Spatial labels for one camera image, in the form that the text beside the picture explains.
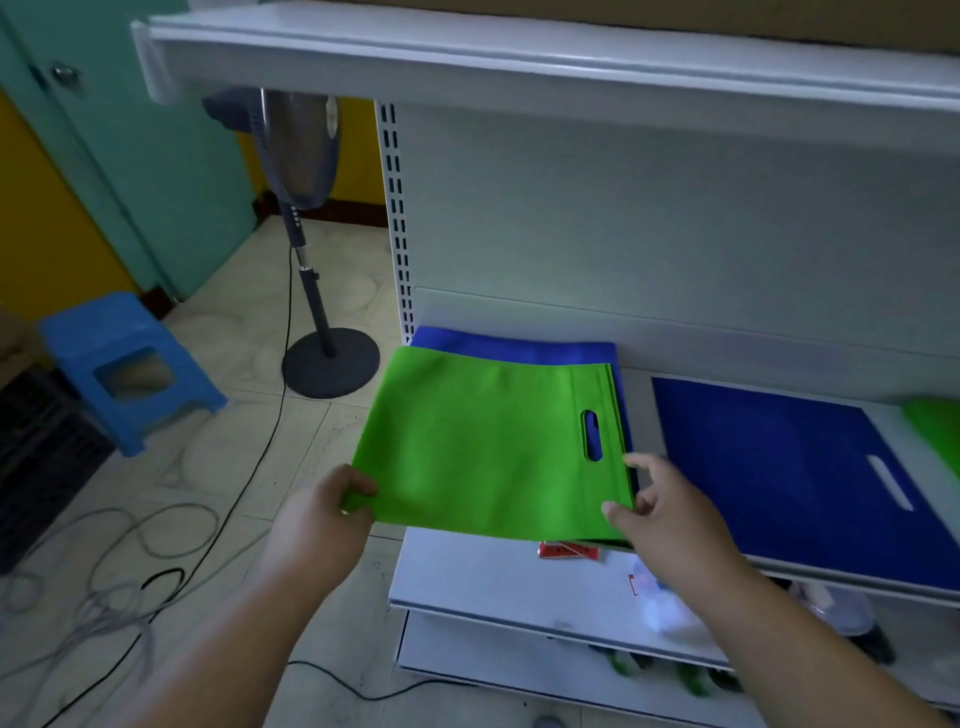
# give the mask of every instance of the stool leg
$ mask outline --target stool leg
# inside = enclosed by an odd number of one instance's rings
[[[143,438],[117,409],[116,402],[96,376],[86,369],[60,363],[60,368],[93,410],[108,435],[126,457],[143,451]]]
[[[163,359],[167,366],[174,373],[174,377],[180,376],[185,379],[185,384],[191,393],[191,398],[202,404],[210,412],[217,412],[227,405],[227,398],[217,389],[216,385],[210,381],[200,365],[194,358],[187,353],[173,334],[170,339],[158,343],[156,352]]]

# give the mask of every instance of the tiled floor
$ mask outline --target tiled floor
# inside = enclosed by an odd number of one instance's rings
[[[304,221],[308,248],[320,272],[324,304],[333,326],[361,328],[380,346],[383,362],[399,345],[396,293],[385,231]],[[278,218],[265,223],[190,301],[167,318],[169,328],[229,396],[217,415],[192,411],[148,438],[148,447],[126,459],[114,453],[78,495],[59,522],[97,508],[122,507],[145,516],[163,505],[199,502],[224,517],[265,447],[280,405],[287,320],[289,247]],[[291,342],[312,326],[300,281],[294,276]],[[162,378],[141,371],[134,384]],[[237,550],[270,528],[289,493],[312,483],[330,467],[348,462],[366,421],[379,376],[359,392],[332,401],[306,400],[288,392],[274,442],[250,487],[193,582],[213,573]],[[159,552],[200,546],[213,522],[197,510],[173,509],[144,527]],[[0,676],[12,667],[55,648],[68,634],[84,594],[84,582],[97,556],[121,534],[118,514],[91,518],[65,531],[28,565],[45,582],[37,606],[9,618],[0,636]],[[360,565],[310,623],[294,655],[335,671],[366,694],[405,687],[419,678],[394,670],[394,653],[403,613],[387,607],[403,528],[378,524]],[[161,661],[189,631],[213,614],[243,582],[260,544],[229,564],[195,594],[170,607],[154,622],[154,659]],[[103,587],[122,581],[140,593],[158,570],[180,566],[189,572],[199,554],[161,561],[129,537],[97,569]],[[176,587],[176,577],[157,580],[142,591],[144,608],[156,605]],[[17,593],[18,598],[29,595]],[[130,627],[85,643],[52,671],[28,715],[24,701],[44,679],[35,667],[0,682],[0,726],[42,726],[59,708],[100,679],[136,636]],[[54,725],[97,725],[135,688],[144,640],[103,684]],[[622,716],[550,703],[505,692],[428,686],[398,698],[365,703],[315,670],[291,667],[284,675],[268,725],[456,726],[522,728],[534,717],[553,714],[569,728],[626,728],[640,725]]]

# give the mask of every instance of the black cable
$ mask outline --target black cable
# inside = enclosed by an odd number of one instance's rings
[[[289,248],[287,249],[287,333],[286,333],[286,338],[283,342],[283,350],[285,352],[287,351],[287,348],[290,346],[290,324],[291,324],[292,313],[293,313],[293,299],[294,299],[294,288],[293,288],[294,268],[293,268],[293,261],[291,260],[292,252],[293,252],[292,249],[289,249]],[[170,595],[167,596],[166,599],[164,599],[164,602],[170,601],[175,596],[177,596],[180,592],[182,592],[183,589],[186,588],[186,586],[190,583],[190,579],[192,579],[194,577],[194,574],[197,573],[198,569],[203,564],[204,559],[210,554],[210,551],[213,550],[213,547],[216,546],[217,541],[220,539],[221,535],[226,530],[227,523],[230,520],[230,516],[233,515],[233,512],[236,510],[237,506],[240,504],[240,500],[243,498],[244,494],[247,492],[247,489],[250,487],[250,484],[253,482],[253,477],[256,475],[257,470],[259,470],[260,465],[263,463],[263,459],[267,456],[267,451],[270,449],[270,445],[272,445],[274,442],[276,431],[280,427],[280,418],[283,416],[283,403],[286,401],[286,396],[287,396],[287,381],[286,379],[284,379],[283,391],[280,393],[280,407],[276,412],[276,422],[274,422],[274,429],[270,433],[270,439],[267,440],[267,445],[264,447],[263,452],[260,453],[260,457],[257,459],[256,465],[253,466],[253,471],[250,473],[250,477],[247,478],[247,482],[244,483],[243,488],[240,489],[240,494],[237,496],[236,500],[230,506],[229,510],[227,511],[227,515],[224,516],[224,519],[220,524],[220,530],[217,531],[216,535],[210,540],[209,546],[207,546],[206,551],[204,551],[203,555],[200,557],[200,560],[194,566],[193,570],[190,571],[190,575],[187,576],[185,579],[182,576],[180,577],[180,580],[176,589],[172,591]],[[155,579],[158,579],[160,576],[166,575],[168,573],[173,573],[176,570],[179,570],[181,574],[183,573],[183,569],[177,569],[177,568],[159,571],[158,573],[155,573],[152,576],[150,576],[143,583],[143,586],[141,587],[141,589],[145,589],[149,584],[151,584]],[[159,617],[161,611],[162,610],[157,610],[154,613],[154,615],[147,620],[147,623],[152,624],[154,619]],[[140,642],[141,635],[142,633],[137,635],[133,639],[133,642],[130,643],[130,646],[127,647],[127,650],[120,656],[120,659],[118,659],[113,664],[113,667],[111,667],[103,675],[103,677],[101,677],[96,682],[87,686],[83,691],[80,692],[80,694],[78,694],[75,698],[70,700],[70,702],[68,702],[66,705],[60,708],[53,715],[53,717],[51,717],[49,720],[43,723],[40,726],[40,728],[50,728],[51,725],[53,725],[57,720],[59,720],[67,711],[73,708],[73,706],[75,706],[77,703],[79,703],[81,700],[83,700],[85,697],[87,697],[89,694],[95,691],[100,685],[105,683],[109,679],[109,677],[114,672],[116,672],[117,669],[120,668],[124,660],[126,660],[127,657],[130,655],[130,653],[133,652],[133,648],[136,647],[136,644],[138,642]]]
[[[340,685],[341,688],[346,688],[347,690],[349,690],[350,692],[352,692],[354,695],[356,695],[358,698],[360,698],[361,700],[363,700],[363,701],[365,701],[365,702],[368,702],[368,703],[378,703],[378,702],[380,702],[381,700],[389,700],[389,699],[392,698],[392,697],[397,697],[398,695],[403,695],[405,692],[409,692],[409,691],[413,690],[414,688],[420,688],[420,687],[422,687],[422,686],[424,686],[424,685],[431,685],[431,684],[434,684],[434,685],[459,685],[459,686],[462,687],[462,688],[473,688],[473,687],[474,687],[471,683],[460,683],[460,682],[457,682],[456,680],[442,680],[442,679],[440,679],[440,678],[431,677],[429,680],[420,680],[418,683],[414,683],[413,685],[408,685],[408,686],[407,686],[406,688],[404,688],[403,690],[399,690],[399,691],[396,691],[396,692],[388,692],[386,695],[378,695],[378,696],[376,696],[376,697],[369,697],[368,695],[364,695],[364,694],[361,693],[360,691],[352,688],[350,685],[348,685],[347,683],[345,683],[345,682],[344,682],[343,680],[341,680],[339,677],[337,677],[336,675],[334,675],[334,674],[333,674],[330,670],[328,670],[326,667],[320,667],[319,665],[316,665],[316,664],[314,664],[314,663],[311,663],[311,662],[309,662],[309,661],[307,661],[307,660],[291,660],[289,663],[287,663],[287,667],[289,667],[289,666],[291,666],[291,665],[306,665],[307,667],[312,667],[312,668],[314,668],[314,669],[318,669],[320,672],[322,672],[322,673],[323,673],[324,675],[326,675],[327,677],[333,678],[333,679],[337,682],[337,684]]]

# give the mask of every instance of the teal door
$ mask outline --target teal door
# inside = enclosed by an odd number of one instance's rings
[[[0,10],[173,292],[192,294],[254,219],[233,134],[199,102],[154,104],[143,84],[131,21],[185,2],[0,0]]]

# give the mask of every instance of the blue plastic stool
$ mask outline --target blue plastic stool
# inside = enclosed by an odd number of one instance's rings
[[[189,402],[211,412],[227,404],[204,370],[132,293],[111,293],[67,308],[43,319],[39,330],[63,373],[127,457],[143,450],[147,425]],[[118,401],[95,375],[98,369],[151,352],[173,373],[173,383],[162,392]]]

